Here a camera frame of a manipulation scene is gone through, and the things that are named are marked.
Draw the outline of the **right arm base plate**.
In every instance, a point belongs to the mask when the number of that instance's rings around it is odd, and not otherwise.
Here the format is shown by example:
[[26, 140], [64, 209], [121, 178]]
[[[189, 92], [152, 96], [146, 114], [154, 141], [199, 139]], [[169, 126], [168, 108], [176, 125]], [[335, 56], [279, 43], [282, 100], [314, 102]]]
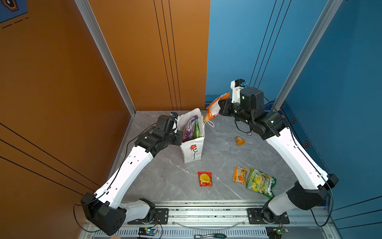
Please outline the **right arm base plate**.
[[285, 212], [279, 216], [275, 216], [270, 212], [263, 212], [262, 208], [248, 208], [246, 210], [249, 224], [290, 224], [288, 214]]

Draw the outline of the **Fox's berries candy bag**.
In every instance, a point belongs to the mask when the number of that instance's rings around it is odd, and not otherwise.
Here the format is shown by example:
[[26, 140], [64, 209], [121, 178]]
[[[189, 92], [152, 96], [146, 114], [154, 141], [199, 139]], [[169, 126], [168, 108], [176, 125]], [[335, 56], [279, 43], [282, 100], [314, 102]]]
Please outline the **Fox's berries candy bag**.
[[187, 141], [193, 140], [192, 139], [192, 135], [193, 135], [193, 129], [194, 129], [194, 126], [195, 126], [194, 121], [196, 119], [199, 119], [198, 116], [193, 116], [187, 122], [186, 126], [184, 127], [184, 130], [183, 130], [183, 142], [187, 142]]

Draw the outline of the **red yellow snack packet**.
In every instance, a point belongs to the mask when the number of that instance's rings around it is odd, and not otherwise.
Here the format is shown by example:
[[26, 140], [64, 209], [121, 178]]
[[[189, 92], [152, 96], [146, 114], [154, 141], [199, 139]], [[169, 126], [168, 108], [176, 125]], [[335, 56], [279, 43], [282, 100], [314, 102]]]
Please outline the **red yellow snack packet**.
[[211, 172], [198, 172], [199, 182], [201, 187], [212, 187], [212, 173]]

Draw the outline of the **small orange snack packet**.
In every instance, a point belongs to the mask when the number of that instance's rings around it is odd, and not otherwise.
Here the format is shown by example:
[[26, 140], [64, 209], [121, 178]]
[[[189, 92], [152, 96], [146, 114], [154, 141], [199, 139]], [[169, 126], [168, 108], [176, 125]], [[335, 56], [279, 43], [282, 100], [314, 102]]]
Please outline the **small orange snack packet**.
[[248, 173], [249, 173], [249, 169], [237, 166], [234, 169], [232, 181], [246, 185]]

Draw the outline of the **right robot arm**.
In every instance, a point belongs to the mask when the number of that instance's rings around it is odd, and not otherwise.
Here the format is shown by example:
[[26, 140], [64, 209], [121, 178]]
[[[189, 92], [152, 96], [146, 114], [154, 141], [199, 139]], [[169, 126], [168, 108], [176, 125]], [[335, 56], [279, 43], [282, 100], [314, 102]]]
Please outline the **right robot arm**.
[[264, 93], [255, 87], [236, 87], [232, 99], [218, 101], [219, 114], [246, 123], [250, 132], [258, 134], [272, 146], [297, 178], [289, 190], [270, 199], [262, 209], [263, 220], [276, 223], [292, 209], [311, 210], [326, 199], [334, 205], [333, 188], [339, 179], [323, 170], [297, 142], [288, 121], [276, 110], [267, 111]]

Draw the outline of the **green Lays chips bag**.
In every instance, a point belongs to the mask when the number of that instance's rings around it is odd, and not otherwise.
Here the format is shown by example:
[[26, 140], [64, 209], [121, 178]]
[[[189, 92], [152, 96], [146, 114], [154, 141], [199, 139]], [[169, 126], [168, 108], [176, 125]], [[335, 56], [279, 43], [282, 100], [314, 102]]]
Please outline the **green Lays chips bag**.
[[200, 126], [199, 126], [199, 119], [196, 119], [194, 121], [194, 123], [195, 123], [195, 126], [193, 129], [192, 139], [196, 139], [196, 138], [199, 138], [202, 136], [201, 131], [200, 131]]

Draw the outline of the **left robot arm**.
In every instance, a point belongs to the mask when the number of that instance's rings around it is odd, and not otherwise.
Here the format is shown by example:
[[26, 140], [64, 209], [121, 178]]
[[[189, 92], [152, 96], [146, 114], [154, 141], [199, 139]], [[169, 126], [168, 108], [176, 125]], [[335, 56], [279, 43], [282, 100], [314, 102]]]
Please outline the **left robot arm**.
[[180, 146], [183, 132], [178, 129], [179, 115], [161, 115], [157, 122], [144, 130], [130, 153], [112, 177], [95, 193], [86, 193], [80, 202], [86, 219], [108, 236], [114, 235], [124, 223], [141, 220], [151, 223], [155, 204], [141, 198], [123, 204], [122, 199], [144, 167], [169, 145]]

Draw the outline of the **long orange snack packet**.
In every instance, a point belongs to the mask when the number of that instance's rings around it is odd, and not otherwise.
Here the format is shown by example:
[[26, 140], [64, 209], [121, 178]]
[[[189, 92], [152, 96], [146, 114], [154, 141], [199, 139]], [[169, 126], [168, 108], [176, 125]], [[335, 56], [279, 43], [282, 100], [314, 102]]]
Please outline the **long orange snack packet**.
[[230, 97], [230, 93], [225, 93], [218, 98], [216, 98], [206, 109], [207, 113], [204, 116], [204, 123], [207, 121], [213, 119], [214, 117], [219, 115], [219, 111], [221, 110], [221, 107], [219, 106], [220, 100], [226, 100]]

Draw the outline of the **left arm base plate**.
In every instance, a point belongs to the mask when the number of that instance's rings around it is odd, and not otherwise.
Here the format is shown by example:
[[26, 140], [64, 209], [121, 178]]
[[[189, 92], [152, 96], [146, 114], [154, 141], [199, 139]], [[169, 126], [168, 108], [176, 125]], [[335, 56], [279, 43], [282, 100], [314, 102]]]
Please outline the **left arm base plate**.
[[149, 215], [147, 219], [137, 219], [128, 222], [128, 225], [154, 225], [160, 223], [161, 225], [168, 224], [169, 209], [168, 208], [156, 208], [154, 212]]

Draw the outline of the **white paper bag with flower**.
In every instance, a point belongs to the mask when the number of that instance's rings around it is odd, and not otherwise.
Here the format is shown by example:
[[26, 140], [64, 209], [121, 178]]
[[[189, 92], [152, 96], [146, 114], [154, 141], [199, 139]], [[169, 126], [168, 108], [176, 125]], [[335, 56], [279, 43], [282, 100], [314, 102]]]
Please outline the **white paper bag with flower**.
[[195, 108], [194, 110], [179, 116], [178, 130], [183, 132], [187, 122], [193, 116], [198, 116], [199, 118], [199, 126], [202, 136], [187, 142], [183, 142], [182, 138], [181, 151], [183, 154], [184, 163], [194, 162], [202, 158], [204, 141], [206, 138], [205, 125], [207, 123], [204, 123], [204, 116], [199, 108]]

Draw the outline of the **green yellow snack bag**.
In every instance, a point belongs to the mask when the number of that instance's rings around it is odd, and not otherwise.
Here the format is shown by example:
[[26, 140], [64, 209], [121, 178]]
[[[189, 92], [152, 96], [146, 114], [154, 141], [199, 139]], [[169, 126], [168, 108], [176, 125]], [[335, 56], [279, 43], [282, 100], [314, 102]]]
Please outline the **green yellow snack bag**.
[[272, 199], [275, 197], [272, 189], [276, 183], [276, 178], [251, 167], [246, 181], [246, 188]]

